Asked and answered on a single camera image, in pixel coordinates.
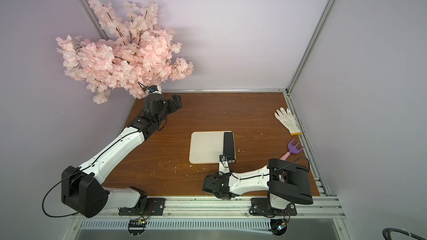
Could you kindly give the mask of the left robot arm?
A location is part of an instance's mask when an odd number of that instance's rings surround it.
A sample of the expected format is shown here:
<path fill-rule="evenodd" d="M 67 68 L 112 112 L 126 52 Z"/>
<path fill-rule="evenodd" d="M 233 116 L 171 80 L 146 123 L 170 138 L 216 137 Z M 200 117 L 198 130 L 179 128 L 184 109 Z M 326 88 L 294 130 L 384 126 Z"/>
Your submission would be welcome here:
<path fill-rule="evenodd" d="M 61 202 L 86 218 L 117 208 L 126 214 L 145 214 L 147 194 L 136 188 L 107 188 L 109 174 L 136 147 L 161 131 L 168 115 L 182 108 L 182 99 L 166 99 L 161 92 L 149 94 L 144 108 L 102 151 L 78 167 L 69 166 L 61 174 Z"/>

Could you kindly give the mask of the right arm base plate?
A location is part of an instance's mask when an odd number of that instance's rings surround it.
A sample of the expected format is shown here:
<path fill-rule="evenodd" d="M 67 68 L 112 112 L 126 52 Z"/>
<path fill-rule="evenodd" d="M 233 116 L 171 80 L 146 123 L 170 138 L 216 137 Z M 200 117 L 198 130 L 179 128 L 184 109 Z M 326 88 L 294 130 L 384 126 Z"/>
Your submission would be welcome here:
<path fill-rule="evenodd" d="M 252 198 L 249 213 L 264 217 L 297 215 L 295 204 L 279 197 L 273 197 L 272 202 L 267 197 Z"/>

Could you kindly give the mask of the cream cutting board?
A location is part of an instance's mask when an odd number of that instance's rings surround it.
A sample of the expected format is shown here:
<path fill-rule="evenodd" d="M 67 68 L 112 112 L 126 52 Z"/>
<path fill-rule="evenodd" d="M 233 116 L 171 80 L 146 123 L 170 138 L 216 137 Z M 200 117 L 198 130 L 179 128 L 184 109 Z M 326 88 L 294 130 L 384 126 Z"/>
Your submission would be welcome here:
<path fill-rule="evenodd" d="M 219 163 L 219 155 L 223 154 L 224 132 L 231 131 L 193 132 L 190 141 L 189 162 L 192 164 Z"/>

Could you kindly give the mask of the black kitchen knife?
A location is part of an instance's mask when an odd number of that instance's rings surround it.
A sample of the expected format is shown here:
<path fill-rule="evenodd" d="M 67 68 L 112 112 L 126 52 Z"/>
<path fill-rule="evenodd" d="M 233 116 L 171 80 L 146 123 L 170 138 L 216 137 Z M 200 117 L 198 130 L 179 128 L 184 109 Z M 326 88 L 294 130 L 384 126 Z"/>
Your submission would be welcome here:
<path fill-rule="evenodd" d="M 235 162 L 235 140 L 232 132 L 224 132 L 223 155 L 228 162 Z"/>

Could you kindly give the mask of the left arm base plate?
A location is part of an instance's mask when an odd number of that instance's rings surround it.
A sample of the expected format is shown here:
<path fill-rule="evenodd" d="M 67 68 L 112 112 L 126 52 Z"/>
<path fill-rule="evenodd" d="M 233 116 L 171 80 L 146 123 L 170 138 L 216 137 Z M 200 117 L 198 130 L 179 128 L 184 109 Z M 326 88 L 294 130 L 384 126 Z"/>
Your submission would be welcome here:
<path fill-rule="evenodd" d="M 119 208 L 119 216 L 162 216 L 165 202 L 165 198 L 144 197 L 134 207 Z"/>

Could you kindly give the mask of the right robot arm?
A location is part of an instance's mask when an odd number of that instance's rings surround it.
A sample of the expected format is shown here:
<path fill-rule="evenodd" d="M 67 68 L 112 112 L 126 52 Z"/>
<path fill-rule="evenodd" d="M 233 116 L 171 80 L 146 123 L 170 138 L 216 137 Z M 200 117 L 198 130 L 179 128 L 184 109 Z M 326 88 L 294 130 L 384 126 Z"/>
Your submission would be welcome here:
<path fill-rule="evenodd" d="M 231 200 L 246 193 L 266 191 L 271 208 L 284 210 L 290 204 L 314 203 L 310 186 L 310 167 L 280 159 L 254 171 L 237 173 L 221 159 L 219 171 L 205 177 L 202 191 L 221 200 Z"/>

